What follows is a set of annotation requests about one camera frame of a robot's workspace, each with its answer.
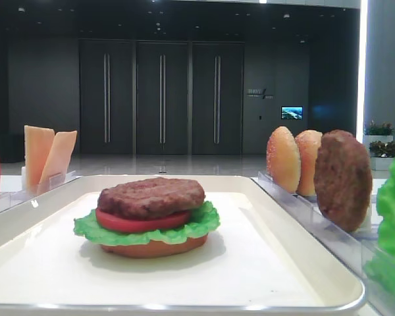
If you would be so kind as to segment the stacked brown meat patty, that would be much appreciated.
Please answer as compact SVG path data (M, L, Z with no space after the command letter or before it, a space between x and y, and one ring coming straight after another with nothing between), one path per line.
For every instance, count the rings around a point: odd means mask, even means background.
M149 178L101 191L97 207L123 219L160 219L203 205L205 191L196 180Z

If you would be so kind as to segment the stacked green lettuce leaf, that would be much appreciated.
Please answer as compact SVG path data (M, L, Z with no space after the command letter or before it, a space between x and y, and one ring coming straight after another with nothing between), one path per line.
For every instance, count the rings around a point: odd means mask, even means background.
M121 233L101 227L95 216L95 210L88 215L74 219L73 232L94 244L104 246L137 246L150 242L164 242L168 245L182 244L188 238L200 238L220 226L217 209L210 201L192 210L190 221L178 228L151 230L141 233Z

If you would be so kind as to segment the stacked red tomato slice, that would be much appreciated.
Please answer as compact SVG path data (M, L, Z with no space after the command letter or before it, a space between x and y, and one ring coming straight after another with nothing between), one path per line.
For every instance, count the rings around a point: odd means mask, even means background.
M178 228L190 220L191 214L191 211L180 211L160 219L137 220L123 219L102 212L99 208L95 210L95 217L101 227L126 234Z

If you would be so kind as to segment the leaning orange cheese slice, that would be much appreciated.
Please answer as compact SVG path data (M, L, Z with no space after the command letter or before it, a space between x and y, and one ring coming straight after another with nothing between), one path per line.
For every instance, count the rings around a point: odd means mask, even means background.
M52 176L65 175L71 160L71 155L77 138L77 131L58 132L55 134L53 143L43 172L40 178L40 184L45 183Z

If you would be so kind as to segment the tall orange cheese slice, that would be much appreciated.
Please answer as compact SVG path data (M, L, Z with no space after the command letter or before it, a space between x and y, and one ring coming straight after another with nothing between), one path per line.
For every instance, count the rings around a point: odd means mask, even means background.
M43 168L49 155L55 131L51 128L24 126L26 188L40 183Z

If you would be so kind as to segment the green lettuce leaf in rack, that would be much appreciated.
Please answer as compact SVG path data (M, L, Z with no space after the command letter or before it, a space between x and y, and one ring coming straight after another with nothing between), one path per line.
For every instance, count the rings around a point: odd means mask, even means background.
M377 192L379 251L365 266L366 274L395 297L395 158L390 176Z

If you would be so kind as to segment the front sesame bun half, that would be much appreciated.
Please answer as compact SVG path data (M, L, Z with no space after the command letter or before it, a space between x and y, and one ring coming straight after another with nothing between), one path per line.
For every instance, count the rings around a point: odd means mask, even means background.
M296 193L301 175L300 152L285 126L275 129L267 142L267 172L282 189Z

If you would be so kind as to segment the dark triple door panels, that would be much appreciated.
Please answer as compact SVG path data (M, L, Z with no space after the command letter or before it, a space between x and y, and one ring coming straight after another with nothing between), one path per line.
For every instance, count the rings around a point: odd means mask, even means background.
M81 151L238 155L239 43L80 42Z

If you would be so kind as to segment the rear bun half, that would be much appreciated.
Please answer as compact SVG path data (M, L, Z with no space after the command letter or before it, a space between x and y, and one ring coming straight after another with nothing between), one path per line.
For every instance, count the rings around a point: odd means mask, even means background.
M314 174L317 152L321 145L322 133L316 130L305 130L295 137L301 161L301 175L297 193L302 196L314 196Z

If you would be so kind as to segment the white serving tray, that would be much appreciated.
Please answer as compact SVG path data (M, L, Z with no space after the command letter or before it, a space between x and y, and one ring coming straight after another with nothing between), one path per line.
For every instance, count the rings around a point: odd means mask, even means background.
M0 213L0 315L356 315L363 281L253 180L199 176L220 227L158 259L105 253L73 232L100 191L83 176Z

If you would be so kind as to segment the right clear acrylic rack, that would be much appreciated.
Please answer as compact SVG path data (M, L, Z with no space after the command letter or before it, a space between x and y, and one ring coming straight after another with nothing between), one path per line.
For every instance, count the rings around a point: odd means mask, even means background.
M258 172L257 183L353 272L395 301L395 257L380 249L376 225L347 233L320 213L315 197L288 193L264 171Z

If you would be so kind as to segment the clear acrylic rack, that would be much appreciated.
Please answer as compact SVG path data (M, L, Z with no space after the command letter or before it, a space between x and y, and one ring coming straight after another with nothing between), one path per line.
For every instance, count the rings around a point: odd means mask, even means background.
M36 188L23 189L17 192L3 192L0 193L0 213L11 207L36 199L39 195L50 192L51 190L69 183L78 178L75 171L69 172L65 175L56 174L43 184L39 184Z
M380 249L376 225L347 233L320 213L315 197L288 193L264 171L258 172L257 183L353 272L395 301L395 257Z

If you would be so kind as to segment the potted plants in planter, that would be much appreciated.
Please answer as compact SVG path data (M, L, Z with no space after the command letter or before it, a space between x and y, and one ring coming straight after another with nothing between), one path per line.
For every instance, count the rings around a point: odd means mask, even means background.
M365 125L363 144L367 148L374 171L387 171L395 158L395 129L391 123L377 124L371 121Z

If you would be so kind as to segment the left clear acrylic rack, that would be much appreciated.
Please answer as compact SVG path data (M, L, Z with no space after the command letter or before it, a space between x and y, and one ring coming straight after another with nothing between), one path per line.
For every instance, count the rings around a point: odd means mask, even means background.
M0 193L0 213L11 207L36 199L39 195L50 192L51 190L69 183L78 178L75 171L69 172L65 175L56 174L43 184L39 184L36 188L23 189L17 192L3 192Z

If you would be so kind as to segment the small wall display screen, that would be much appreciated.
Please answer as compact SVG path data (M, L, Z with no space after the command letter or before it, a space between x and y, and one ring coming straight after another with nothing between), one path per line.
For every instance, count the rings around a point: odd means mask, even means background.
M301 120L303 119L303 108L281 107L281 119Z

